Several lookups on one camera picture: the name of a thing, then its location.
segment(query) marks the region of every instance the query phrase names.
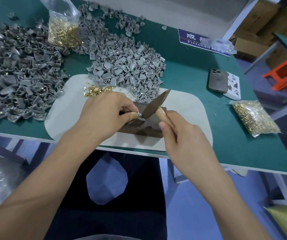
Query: floor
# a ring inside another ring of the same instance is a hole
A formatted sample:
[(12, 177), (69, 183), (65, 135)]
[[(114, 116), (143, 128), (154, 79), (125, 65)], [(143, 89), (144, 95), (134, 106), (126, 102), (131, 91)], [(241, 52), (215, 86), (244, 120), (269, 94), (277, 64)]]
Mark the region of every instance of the floor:
[[(243, 61), (238, 62), (243, 69), (247, 66)], [(254, 68), (247, 76), (250, 84), (254, 86), (255, 90), (259, 89), (259, 92), (266, 93), (269, 90), (269, 86), (264, 82), (264, 79), (261, 79), (261, 75), (267, 69), (264, 64), (261, 64), (259, 67)], [(261, 82), (258, 87), (256, 87), (256, 79)], [(281, 92), (272, 92), (270, 95), (287, 96)], [(285, 133), (285, 139), (282, 140), (287, 147), (287, 117), (285, 116), (283, 122), (278, 122), (278, 124)], [(8, 143), (9, 139), (0, 137), (1, 146), (6, 147)], [(17, 154), (25, 157), (30, 163), (30, 170), (33, 170), (51, 153), (54, 147), (54, 144), (24, 141)], [(159, 159), (159, 162), (167, 207), (168, 239), (221, 240), (222, 238), (211, 208), (198, 190), (190, 182), (180, 185), (175, 184), (168, 168), (169, 161), (167, 159)], [(94, 169), (88, 175), (87, 181), (89, 195), (95, 202), (104, 204), (122, 193), (127, 184), (127, 178), (118, 162), (106, 155), (98, 162)], [(286, 240), (283, 232), (263, 208), (268, 207), (269, 199), (276, 195), (275, 189), (277, 184), (272, 174), (256, 171), (249, 171), (246, 177), (241, 177), (230, 172), (228, 174), (233, 179), (241, 197), (272, 238), (274, 240)]]

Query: black pants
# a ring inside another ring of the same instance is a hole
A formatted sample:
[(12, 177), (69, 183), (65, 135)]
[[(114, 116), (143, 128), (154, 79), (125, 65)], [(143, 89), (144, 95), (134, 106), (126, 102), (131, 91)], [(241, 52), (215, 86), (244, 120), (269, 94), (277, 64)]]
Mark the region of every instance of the black pants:
[(50, 225), (45, 240), (111, 234), (141, 240), (166, 240), (165, 195), (158, 158), (110, 153), (125, 169), (124, 193), (105, 205), (88, 194), (86, 175), (105, 151), (95, 150), (82, 163)]

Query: green workbench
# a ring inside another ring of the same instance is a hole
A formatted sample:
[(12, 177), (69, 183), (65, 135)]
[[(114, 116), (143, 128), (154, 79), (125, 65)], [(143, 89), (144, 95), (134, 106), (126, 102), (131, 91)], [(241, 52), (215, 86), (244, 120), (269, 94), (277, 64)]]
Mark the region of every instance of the green workbench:
[[(73, 3), (78, 6), (82, 1), (73, 0)], [(10, 12), (17, 14), (19, 24), (29, 27), (34, 26), (35, 17), (47, 20), (48, 16), (39, 0), (0, 0), (0, 24), (11, 23), (7, 17)], [(125, 32), (114, 28), (115, 19), (106, 19), (105, 23), (110, 32)], [(161, 87), (191, 93), (202, 101), (213, 135), (213, 149), (220, 163), (223, 166), (287, 174), (287, 151), (278, 135), (253, 138), (229, 106), (229, 99), (206, 88), (209, 70), (218, 68), (240, 77), (242, 100), (257, 99), (235, 58), (181, 44), (177, 29), (168, 27), (163, 30), (161, 24), (147, 20), (145, 23), (135, 40), (149, 44), (165, 58), (166, 71)], [(86, 74), (85, 68), (90, 65), (88, 56), (73, 53), (65, 58), (64, 68), (67, 74), (73, 76)], [(0, 136), (54, 142), (44, 123), (34, 119), (16, 124), (0, 120)], [(101, 149), (167, 158), (167, 154), (160, 151), (123, 147)]]

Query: cutting board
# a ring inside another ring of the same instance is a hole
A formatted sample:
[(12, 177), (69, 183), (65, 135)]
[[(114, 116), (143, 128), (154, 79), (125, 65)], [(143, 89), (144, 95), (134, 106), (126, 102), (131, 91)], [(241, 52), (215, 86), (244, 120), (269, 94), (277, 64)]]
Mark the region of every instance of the cutting board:
[[(86, 74), (72, 76), (64, 85), (64, 96), (56, 99), (46, 119), (45, 129), (48, 134), (58, 141), (61, 136), (72, 128), (79, 119), (85, 101), (83, 88), (89, 87), (90, 79)], [(134, 101), (134, 96), (125, 88), (114, 88), (115, 92), (123, 92)], [(162, 104), (167, 110), (175, 110), (180, 113), (188, 122), (199, 125), (212, 145), (212, 133), (202, 102), (194, 95), (171, 90), (168, 97)], [(128, 133), (117, 132), (109, 139), (100, 144), (101, 146), (126, 147), (147, 150), (165, 151), (163, 138), (139, 136)]]

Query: blue sign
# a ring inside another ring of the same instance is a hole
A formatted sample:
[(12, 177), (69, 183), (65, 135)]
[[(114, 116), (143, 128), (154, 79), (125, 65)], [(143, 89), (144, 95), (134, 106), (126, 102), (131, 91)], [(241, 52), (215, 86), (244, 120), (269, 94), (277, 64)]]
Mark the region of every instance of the blue sign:
[(179, 33), (179, 41), (182, 44), (187, 44), (187, 45), (191, 45), (203, 50), (207, 50), (207, 51), (211, 51), (211, 52), (215, 52), (224, 56), (230, 56), (230, 54), (228, 53), (224, 53), (224, 52), (220, 52), (215, 48), (211, 48), (209, 46), (204, 46), (201, 44), (201, 42), (204, 39), (207, 39), (209, 37), (206, 36), (202, 36), (200, 34), (196, 34), (196, 33), (191, 33), (182, 29), (178, 29), (178, 33)]

